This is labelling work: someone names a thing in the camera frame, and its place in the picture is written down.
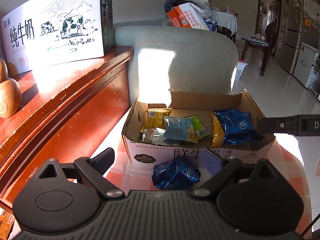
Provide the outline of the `white plastic basket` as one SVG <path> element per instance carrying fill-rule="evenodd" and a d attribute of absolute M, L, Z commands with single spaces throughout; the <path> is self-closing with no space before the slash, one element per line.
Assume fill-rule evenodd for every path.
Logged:
<path fill-rule="evenodd" d="M 235 80 L 239 80 L 242 72 L 244 71 L 245 67 L 248 65 L 245 61 L 238 61 L 237 67 L 236 67 L 236 72 L 235 72 Z"/>

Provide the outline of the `wooden round ornament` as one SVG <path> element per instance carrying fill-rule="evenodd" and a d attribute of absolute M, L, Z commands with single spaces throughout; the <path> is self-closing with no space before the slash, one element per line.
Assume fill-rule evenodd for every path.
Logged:
<path fill-rule="evenodd" d="M 22 92 L 18 82 L 7 79 L 1 82 L 1 118 L 13 116 L 22 103 Z"/>
<path fill-rule="evenodd" d="M 5 81 L 8 77 L 8 69 L 5 61 L 0 59 L 0 83 Z"/>

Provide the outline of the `table with white cloth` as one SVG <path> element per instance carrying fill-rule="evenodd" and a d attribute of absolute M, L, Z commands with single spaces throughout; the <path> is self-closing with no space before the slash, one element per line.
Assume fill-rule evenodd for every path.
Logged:
<path fill-rule="evenodd" d="M 235 43 L 236 32 L 238 30 L 237 16 L 238 14 L 231 14 L 224 11 L 213 10 L 213 20 L 217 22 L 217 32 L 227 36 Z"/>

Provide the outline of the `checkered orange white tablecloth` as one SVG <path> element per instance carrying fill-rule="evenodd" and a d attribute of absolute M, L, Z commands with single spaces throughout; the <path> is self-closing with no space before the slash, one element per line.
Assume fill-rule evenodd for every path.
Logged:
<path fill-rule="evenodd" d="M 156 190 L 151 179 L 152 167 L 136 165 L 129 161 L 119 132 L 110 133 L 92 157 L 108 147 L 114 149 L 116 157 L 113 166 L 104 174 L 106 179 L 125 193 L 130 190 Z M 296 228 L 297 233 L 302 233 L 312 221 L 312 212 L 310 191 L 298 140 L 291 135 L 276 134 L 276 140 L 265 158 L 287 179 L 303 200 L 304 212 Z"/>

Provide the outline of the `blue sea salt snack bag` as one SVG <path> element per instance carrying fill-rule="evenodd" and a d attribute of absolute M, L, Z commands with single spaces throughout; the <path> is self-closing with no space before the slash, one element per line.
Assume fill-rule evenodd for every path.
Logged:
<path fill-rule="evenodd" d="M 241 145 L 250 141 L 262 140 L 254 128 L 250 112 L 237 109 L 214 111 L 217 120 L 224 132 L 222 145 Z"/>

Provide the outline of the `grey sofa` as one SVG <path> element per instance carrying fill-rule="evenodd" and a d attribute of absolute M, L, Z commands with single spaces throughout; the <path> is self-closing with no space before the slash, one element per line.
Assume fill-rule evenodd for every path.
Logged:
<path fill-rule="evenodd" d="M 172 27 L 156 20 L 117 23 L 116 46 L 132 46 L 129 95 L 169 105 L 171 92 L 229 94 L 238 62 L 235 44 L 207 30 Z"/>

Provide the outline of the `wooden chair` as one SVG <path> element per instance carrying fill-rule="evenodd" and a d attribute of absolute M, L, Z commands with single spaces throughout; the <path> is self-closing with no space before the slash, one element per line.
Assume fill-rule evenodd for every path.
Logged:
<path fill-rule="evenodd" d="M 267 68 L 268 59 L 271 55 L 271 51 L 276 45 L 277 41 L 277 22 L 270 23 L 265 30 L 264 35 L 255 34 L 252 37 L 242 37 L 241 40 L 245 42 L 240 60 L 244 61 L 249 48 L 260 50 L 264 53 L 263 60 L 260 67 L 260 75 L 264 76 Z"/>

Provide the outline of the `orange white bag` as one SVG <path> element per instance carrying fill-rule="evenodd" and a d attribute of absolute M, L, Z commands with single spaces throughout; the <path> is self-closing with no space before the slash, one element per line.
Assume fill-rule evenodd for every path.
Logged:
<path fill-rule="evenodd" d="M 167 16 L 175 27 L 209 30 L 200 12 L 204 13 L 201 8 L 189 2 L 173 7 L 167 12 Z"/>

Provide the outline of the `white chest freezer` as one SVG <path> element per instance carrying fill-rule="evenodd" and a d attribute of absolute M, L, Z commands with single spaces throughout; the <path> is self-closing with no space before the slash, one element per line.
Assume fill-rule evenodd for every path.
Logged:
<path fill-rule="evenodd" d="M 319 85 L 319 50 L 302 42 L 293 75 L 304 87 L 316 90 Z"/>

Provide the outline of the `crumpled blue snack bag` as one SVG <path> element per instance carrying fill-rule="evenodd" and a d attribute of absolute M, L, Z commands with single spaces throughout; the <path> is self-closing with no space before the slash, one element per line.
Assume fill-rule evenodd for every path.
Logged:
<path fill-rule="evenodd" d="M 152 182 L 160 190 L 188 190 L 201 179 L 201 172 L 186 158 L 176 157 L 153 167 Z"/>

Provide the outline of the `open cardboard milk box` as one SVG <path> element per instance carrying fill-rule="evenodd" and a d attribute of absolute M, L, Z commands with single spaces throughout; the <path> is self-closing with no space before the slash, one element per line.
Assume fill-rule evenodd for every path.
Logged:
<path fill-rule="evenodd" d="M 275 140 L 273 134 L 258 131 L 262 118 L 246 90 L 234 95 L 172 92 L 168 108 L 136 98 L 122 136 L 134 164 L 154 166 L 185 157 L 202 166 L 204 148 L 221 157 L 256 163 Z"/>

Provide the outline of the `yellow barcode snack packet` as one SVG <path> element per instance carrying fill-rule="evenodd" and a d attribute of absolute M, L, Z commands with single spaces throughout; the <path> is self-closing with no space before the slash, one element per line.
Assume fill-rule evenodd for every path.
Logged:
<path fill-rule="evenodd" d="M 170 116 L 172 108 L 150 108 L 146 110 L 147 117 L 141 132 L 145 129 L 161 128 L 165 129 L 164 117 Z"/>

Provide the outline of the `white cow milk carton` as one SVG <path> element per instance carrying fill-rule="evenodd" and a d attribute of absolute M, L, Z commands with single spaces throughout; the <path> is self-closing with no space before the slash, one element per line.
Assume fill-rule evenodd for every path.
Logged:
<path fill-rule="evenodd" d="M 104 57 L 114 46 L 112 0 L 29 0 L 1 18 L 11 75 Z"/>

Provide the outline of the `light blue snack packet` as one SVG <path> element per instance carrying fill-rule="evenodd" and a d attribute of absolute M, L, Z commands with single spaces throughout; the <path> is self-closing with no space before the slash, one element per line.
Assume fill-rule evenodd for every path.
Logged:
<path fill-rule="evenodd" d="M 198 138 L 193 127 L 193 121 L 187 118 L 164 117 L 164 138 L 198 143 Z"/>

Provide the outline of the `yellow snack packet right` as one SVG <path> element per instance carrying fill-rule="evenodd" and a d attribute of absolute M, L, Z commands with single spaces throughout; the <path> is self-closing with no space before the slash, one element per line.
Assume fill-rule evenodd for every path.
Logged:
<path fill-rule="evenodd" d="M 220 147 L 223 145 L 223 139 L 225 136 L 225 132 L 216 117 L 214 113 L 212 113 L 212 119 L 213 119 L 213 142 L 212 146 L 213 147 Z"/>

